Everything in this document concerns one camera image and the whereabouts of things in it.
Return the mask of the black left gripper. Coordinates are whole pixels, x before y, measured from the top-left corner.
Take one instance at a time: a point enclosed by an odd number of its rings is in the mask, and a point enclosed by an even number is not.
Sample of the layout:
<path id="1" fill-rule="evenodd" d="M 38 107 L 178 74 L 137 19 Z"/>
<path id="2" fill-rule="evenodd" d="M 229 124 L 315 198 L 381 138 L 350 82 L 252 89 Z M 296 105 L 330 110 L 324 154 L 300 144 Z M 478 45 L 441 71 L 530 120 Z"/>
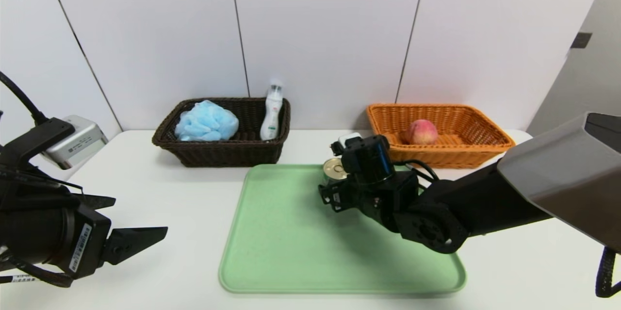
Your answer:
<path id="1" fill-rule="evenodd" d="M 80 279 L 101 263 L 117 265 L 161 242 L 167 227 L 113 229 L 96 210 L 117 199 L 72 193 L 75 208 L 1 214 L 1 270 L 17 269 L 36 279 Z"/>

